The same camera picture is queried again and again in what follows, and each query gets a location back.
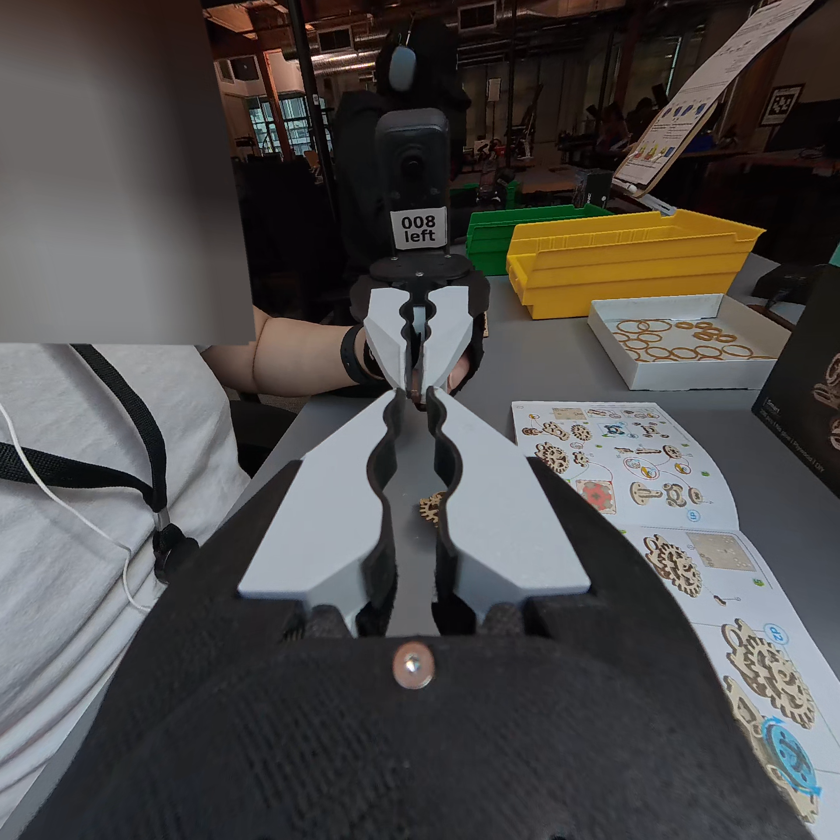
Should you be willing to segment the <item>grey headphones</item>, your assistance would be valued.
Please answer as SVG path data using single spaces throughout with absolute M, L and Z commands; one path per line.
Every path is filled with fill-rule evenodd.
M 408 93 L 414 84 L 417 54 L 411 45 L 412 34 L 409 27 L 405 35 L 397 37 L 386 72 L 390 89 L 398 94 Z

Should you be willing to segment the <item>small black box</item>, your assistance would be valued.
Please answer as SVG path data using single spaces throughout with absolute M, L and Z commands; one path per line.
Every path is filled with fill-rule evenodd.
M 604 169 L 577 169 L 572 204 L 579 208 L 588 205 L 606 208 L 611 195 L 613 174 L 613 171 Z

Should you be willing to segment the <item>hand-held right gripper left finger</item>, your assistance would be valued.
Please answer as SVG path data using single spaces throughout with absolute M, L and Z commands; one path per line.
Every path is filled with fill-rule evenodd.
M 396 549 L 384 488 L 396 472 L 406 393 L 386 392 L 293 461 L 288 487 L 238 594 L 338 610 L 354 636 L 384 636 L 396 598 Z

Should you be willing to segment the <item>flat black device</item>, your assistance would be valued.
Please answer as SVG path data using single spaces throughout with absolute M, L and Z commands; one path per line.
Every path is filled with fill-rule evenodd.
M 824 265 L 779 265 L 757 280 L 752 296 L 764 300 L 768 308 L 781 302 L 804 306 L 824 268 Z

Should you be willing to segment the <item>black smartwatch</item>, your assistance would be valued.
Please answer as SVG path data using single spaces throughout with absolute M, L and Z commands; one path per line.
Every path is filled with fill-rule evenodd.
M 340 359 L 345 373 L 354 384 L 372 385 L 385 381 L 362 324 L 350 327 L 342 338 Z

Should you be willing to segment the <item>black and white marker tag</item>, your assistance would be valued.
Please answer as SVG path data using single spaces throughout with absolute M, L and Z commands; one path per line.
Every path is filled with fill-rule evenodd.
M 799 101 L 804 87 L 804 83 L 774 87 L 766 101 L 759 126 L 761 128 L 781 126 Z

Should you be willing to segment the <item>folded assembly instruction sheet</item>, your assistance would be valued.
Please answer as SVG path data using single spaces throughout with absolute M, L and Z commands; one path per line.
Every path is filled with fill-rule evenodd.
M 727 481 L 658 405 L 511 405 L 515 438 L 618 529 L 691 624 L 754 755 L 815 838 L 838 838 L 838 682 L 740 531 Z

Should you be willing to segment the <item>white cardboard box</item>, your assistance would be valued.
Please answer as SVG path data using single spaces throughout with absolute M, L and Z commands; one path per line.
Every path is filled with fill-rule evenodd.
M 632 391 L 759 390 L 791 336 L 719 293 L 595 300 L 587 322 Z

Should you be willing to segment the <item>person's left forearm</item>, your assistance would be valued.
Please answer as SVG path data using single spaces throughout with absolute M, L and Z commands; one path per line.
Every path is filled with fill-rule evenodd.
M 252 309 L 255 341 L 200 351 L 221 385 L 279 397 L 315 396 L 352 385 L 341 359 L 350 328 L 272 318 Z

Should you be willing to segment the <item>yellow plastic bin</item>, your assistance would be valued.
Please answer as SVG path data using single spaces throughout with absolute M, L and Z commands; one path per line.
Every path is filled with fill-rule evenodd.
M 725 293 L 763 233 L 685 209 L 520 224 L 506 266 L 532 319 L 586 317 L 598 300 Z

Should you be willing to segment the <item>green plastic bin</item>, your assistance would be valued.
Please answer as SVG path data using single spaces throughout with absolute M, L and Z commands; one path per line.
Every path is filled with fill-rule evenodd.
M 466 256 L 487 277 L 500 277 L 507 274 L 507 254 L 516 226 L 612 214 L 612 211 L 592 204 L 583 207 L 564 204 L 472 213 L 466 238 Z

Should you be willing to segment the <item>black pole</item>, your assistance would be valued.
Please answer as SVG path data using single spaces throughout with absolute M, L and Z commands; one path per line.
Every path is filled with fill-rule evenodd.
M 295 40 L 297 61 L 301 71 L 304 91 L 307 100 L 308 116 L 311 123 L 312 137 L 316 146 L 318 160 L 321 166 L 322 182 L 325 187 L 332 216 L 336 223 L 340 221 L 338 197 L 335 191 L 333 162 L 329 150 L 326 125 L 320 105 L 320 95 L 309 48 L 306 23 L 303 18 L 301 1 L 289 1 L 290 28 Z

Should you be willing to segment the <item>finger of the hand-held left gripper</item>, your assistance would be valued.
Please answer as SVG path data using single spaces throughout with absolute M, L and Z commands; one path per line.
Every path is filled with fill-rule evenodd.
M 411 295 L 402 289 L 372 289 L 363 324 L 366 340 L 384 378 L 408 392 L 411 381 Z
M 443 389 L 472 339 L 468 287 L 441 287 L 427 295 L 432 308 L 421 350 L 421 391 Z

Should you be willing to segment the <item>black product box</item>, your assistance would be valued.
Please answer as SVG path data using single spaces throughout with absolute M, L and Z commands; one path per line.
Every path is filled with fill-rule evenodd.
M 819 266 L 753 414 L 839 495 L 839 268 Z

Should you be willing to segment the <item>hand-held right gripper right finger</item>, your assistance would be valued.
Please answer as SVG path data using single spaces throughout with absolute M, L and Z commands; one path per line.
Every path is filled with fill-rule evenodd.
M 491 609 L 592 586 L 527 457 L 438 387 L 426 392 L 437 509 L 432 611 L 442 635 L 468 635 Z

